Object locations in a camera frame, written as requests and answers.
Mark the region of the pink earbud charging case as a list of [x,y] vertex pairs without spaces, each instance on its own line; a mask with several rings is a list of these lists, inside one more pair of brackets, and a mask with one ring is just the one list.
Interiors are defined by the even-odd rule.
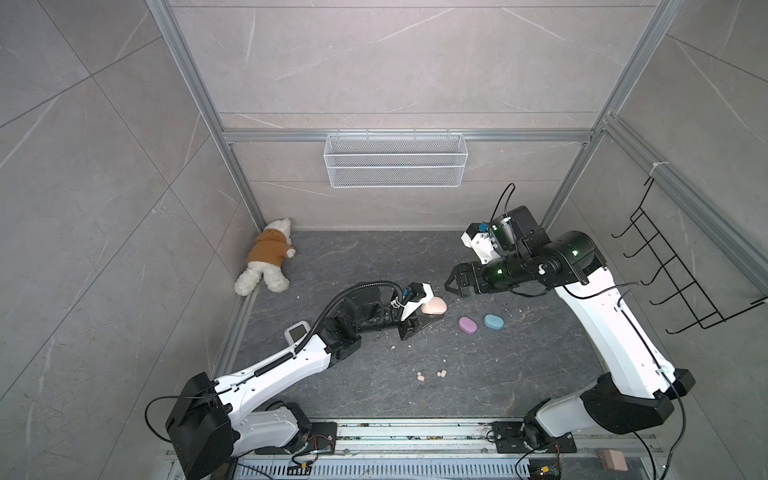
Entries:
[[428,302],[422,304],[420,310],[425,315],[444,315],[447,311],[447,304],[442,298],[434,297]]

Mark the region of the blue earbud charging case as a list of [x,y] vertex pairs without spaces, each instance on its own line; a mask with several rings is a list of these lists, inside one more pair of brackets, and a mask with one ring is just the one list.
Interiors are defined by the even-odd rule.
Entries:
[[505,321],[502,317],[494,314],[486,314],[483,319],[484,325],[492,330],[500,330],[505,326]]

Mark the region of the purple earbud charging case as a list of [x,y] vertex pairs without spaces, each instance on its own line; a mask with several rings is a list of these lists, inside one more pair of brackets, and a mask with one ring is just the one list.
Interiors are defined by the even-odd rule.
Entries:
[[478,331],[477,323],[466,316],[459,318],[458,327],[463,333],[467,335],[474,335]]

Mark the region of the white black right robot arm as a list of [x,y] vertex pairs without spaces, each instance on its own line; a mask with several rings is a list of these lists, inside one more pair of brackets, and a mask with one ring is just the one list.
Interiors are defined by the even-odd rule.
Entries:
[[574,430],[595,426],[628,434],[663,424],[695,379],[675,368],[650,340],[593,240],[579,231],[555,240],[541,229],[501,240],[499,233],[484,223],[467,228],[461,240],[477,259],[456,265],[446,290],[459,296],[495,294],[538,282],[574,312],[607,368],[590,386],[532,408],[521,426],[526,446],[542,449]]

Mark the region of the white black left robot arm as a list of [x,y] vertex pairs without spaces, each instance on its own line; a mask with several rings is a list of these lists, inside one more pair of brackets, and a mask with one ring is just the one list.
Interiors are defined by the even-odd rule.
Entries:
[[188,479],[203,479],[254,450],[297,452],[310,436],[311,422],[297,404],[274,397],[351,356],[363,333],[394,328],[405,341],[442,319],[446,310],[426,283],[402,288],[380,280],[349,287],[313,324],[289,327],[285,349],[216,379],[206,373],[189,379],[170,398],[174,406],[160,438],[173,446]]

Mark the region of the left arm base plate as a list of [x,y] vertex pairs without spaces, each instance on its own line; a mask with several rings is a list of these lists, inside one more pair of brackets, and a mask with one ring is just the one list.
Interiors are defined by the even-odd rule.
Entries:
[[282,450],[291,454],[310,452],[318,447],[335,449],[338,424],[336,422],[316,422],[310,426],[300,426],[298,433]]

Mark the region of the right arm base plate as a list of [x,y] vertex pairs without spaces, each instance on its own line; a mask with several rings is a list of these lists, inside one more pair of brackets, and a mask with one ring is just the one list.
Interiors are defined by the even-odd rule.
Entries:
[[496,421],[491,423],[486,440],[496,446],[499,454],[576,453],[577,447],[570,433],[550,437],[530,428],[522,421]]

